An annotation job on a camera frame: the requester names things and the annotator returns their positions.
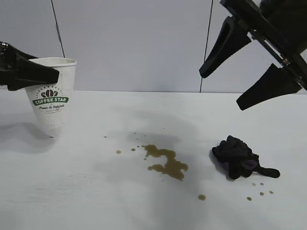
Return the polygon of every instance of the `liquid puddle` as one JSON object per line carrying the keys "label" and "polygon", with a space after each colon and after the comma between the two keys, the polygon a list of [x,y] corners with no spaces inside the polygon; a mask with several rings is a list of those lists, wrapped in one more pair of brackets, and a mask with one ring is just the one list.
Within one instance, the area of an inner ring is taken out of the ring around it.
{"label": "liquid puddle", "polygon": [[205,195],[201,194],[201,195],[198,196],[198,199],[199,200],[205,200],[205,199],[207,199],[207,197]]}
{"label": "liquid puddle", "polygon": [[188,165],[176,160],[176,153],[172,150],[158,149],[155,145],[147,145],[144,147],[147,151],[146,157],[152,156],[154,158],[159,158],[165,156],[167,162],[165,165],[154,164],[148,167],[148,170],[155,170],[156,172],[167,174],[177,180],[182,181],[184,174],[181,170],[187,171],[189,169]]}

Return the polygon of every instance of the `coffee drop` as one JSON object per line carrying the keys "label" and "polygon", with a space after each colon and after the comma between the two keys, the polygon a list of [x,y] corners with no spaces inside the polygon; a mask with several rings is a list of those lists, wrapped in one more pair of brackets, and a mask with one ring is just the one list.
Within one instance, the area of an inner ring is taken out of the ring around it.
{"label": "coffee drop", "polygon": [[201,194],[201,195],[199,195],[198,196],[198,199],[199,200],[205,200],[207,197],[205,196],[205,195],[203,195],[203,194]]}

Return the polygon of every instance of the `coffee bean logo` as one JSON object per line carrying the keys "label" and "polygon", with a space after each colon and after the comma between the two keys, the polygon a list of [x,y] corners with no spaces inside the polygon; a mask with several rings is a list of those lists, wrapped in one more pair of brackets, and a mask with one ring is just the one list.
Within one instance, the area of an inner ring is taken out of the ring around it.
{"label": "coffee bean logo", "polygon": [[58,95],[58,91],[46,90],[41,93],[42,97],[56,97]]}

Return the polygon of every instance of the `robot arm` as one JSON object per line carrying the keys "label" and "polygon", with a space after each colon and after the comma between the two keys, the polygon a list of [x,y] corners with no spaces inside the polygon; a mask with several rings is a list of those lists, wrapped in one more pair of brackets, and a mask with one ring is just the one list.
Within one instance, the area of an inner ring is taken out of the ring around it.
{"label": "robot arm", "polygon": [[225,60],[251,42],[261,45],[281,64],[274,64],[237,100],[242,110],[274,97],[307,89],[307,63],[300,53],[307,49],[307,0],[221,0],[231,14],[200,69],[207,78]]}
{"label": "robot arm", "polygon": [[9,91],[15,91],[33,85],[57,83],[59,72],[29,60],[34,58],[8,43],[0,42],[0,85],[7,85]]}

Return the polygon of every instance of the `green banner label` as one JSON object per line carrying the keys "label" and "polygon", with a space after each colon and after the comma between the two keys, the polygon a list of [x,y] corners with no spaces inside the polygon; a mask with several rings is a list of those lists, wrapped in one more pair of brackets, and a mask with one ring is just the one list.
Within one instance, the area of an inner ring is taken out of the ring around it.
{"label": "green banner label", "polygon": [[67,103],[68,97],[48,97],[32,101],[35,106],[48,103]]}

